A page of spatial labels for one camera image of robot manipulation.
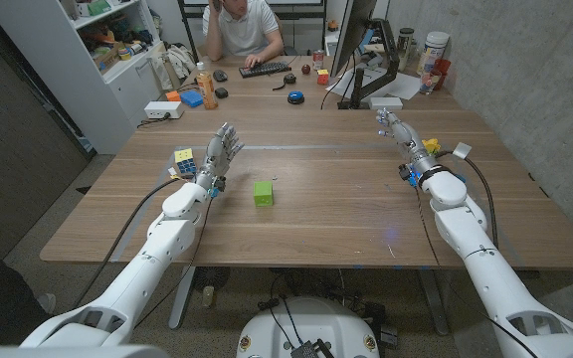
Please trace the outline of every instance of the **white cabinet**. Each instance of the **white cabinet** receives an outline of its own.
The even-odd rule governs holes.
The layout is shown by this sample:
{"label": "white cabinet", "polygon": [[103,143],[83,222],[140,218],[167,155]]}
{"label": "white cabinet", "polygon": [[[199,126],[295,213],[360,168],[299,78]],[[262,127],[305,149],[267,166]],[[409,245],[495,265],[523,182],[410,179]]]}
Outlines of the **white cabinet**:
{"label": "white cabinet", "polygon": [[[115,154],[145,119],[143,109],[162,96],[149,58],[164,51],[146,0],[72,20],[59,0],[0,0],[0,25],[101,154]],[[113,13],[147,29],[153,46],[101,75],[77,32]]]}

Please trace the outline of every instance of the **desk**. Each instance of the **desk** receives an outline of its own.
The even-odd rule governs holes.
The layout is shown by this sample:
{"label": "desk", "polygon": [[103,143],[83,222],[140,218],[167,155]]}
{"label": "desk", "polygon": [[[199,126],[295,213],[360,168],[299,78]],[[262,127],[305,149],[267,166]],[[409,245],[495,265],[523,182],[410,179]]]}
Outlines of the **desk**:
{"label": "desk", "polygon": [[[310,57],[296,59],[294,69]],[[316,76],[299,70],[295,85],[271,91],[284,74],[243,80],[242,58],[207,63],[229,80],[230,96],[218,109],[186,108],[179,120],[141,128],[129,139],[79,206],[41,252],[53,263],[98,263],[140,199],[165,179],[177,146],[195,148],[200,161],[213,132],[228,121],[247,143],[232,162],[227,191],[214,200],[195,266],[432,269],[436,262],[419,218],[414,190],[399,179],[403,159],[374,112],[336,110],[339,95],[325,95]],[[302,105],[287,103],[290,90],[304,92]],[[461,110],[445,90],[404,101],[399,117],[425,138],[454,148],[473,147],[470,158],[492,189],[499,247],[515,269],[573,269],[573,225],[531,181],[481,118]],[[444,162],[468,180],[486,206],[479,180],[462,161]],[[254,206],[252,188],[274,181],[275,204]],[[171,185],[154,197],[123,238],[119,260],[129,261],[145,241]],[[444,268],[463,263],[441,239],[422,194],[429,233]],[[191,260],[193,248],[178,258]]]}

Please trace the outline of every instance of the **orange box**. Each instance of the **orange box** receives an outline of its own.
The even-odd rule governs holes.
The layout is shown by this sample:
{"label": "orange box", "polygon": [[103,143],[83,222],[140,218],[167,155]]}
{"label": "orange box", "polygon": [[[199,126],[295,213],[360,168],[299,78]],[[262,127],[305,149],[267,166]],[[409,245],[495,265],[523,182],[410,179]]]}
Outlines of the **orange box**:
{"label": "orange box", "polygon": [[168,92],[166,95],[167,101],[180,101],[180,93],[178,93],[176,90]]}
{"label": "orange box", "polygon": [[317,84],[328,84],[328,70],[317,70]]}

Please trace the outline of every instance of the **man's hand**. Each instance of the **man's hand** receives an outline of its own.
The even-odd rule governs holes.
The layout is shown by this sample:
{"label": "man's hand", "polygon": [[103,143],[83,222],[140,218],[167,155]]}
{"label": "man's hand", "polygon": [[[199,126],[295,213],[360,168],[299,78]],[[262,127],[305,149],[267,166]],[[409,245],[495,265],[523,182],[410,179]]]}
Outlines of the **man's hand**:
{"label": "man's hand", "polygon": [[246,68],[252,68],[253,66],[257,65],[257,64],[261,64],[265,61],[264,57],[261,54],[251,54],[247,56],[247,59],[245,60],[245,67]]}
{"label": "man's hand", "polygon": [[218,18],[220,11],[223,9],[222,0],[209,0],[209,16]]}

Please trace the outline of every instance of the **white robotic arm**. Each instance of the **white robotic arm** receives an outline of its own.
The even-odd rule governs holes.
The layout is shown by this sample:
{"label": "white robotic arm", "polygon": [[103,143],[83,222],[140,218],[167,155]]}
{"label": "white robotic arm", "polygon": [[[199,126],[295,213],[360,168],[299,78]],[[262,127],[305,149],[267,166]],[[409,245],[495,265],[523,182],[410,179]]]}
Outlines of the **white robotic arm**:
{"label": "white robotic arm", "polygon": [[490,319],[505,357],[573,357],[573,322],[539,303],[518,278],[500,251],[485,233],[487,222],[482,209],[467,194],[466,185],[429,155],[417,132],[386,109],[377,120],[389,127],[400,152],[409,164],[409,178],[432,195],[437,229],[442,238],[464,261]]}
{"label": "white robotic arm", "polygon": [[211,139],[193,183],[185,183],[162,205],[163,212],[147,230],[147,241],[107,290],[94,301],[53,317],[39,326],[21,347],[102,347],[126,343],[160,278],[194,242],[200,220],[196,203],[214,188],[225,189],[229,163],[242,149],[236,130],[227,123]]}

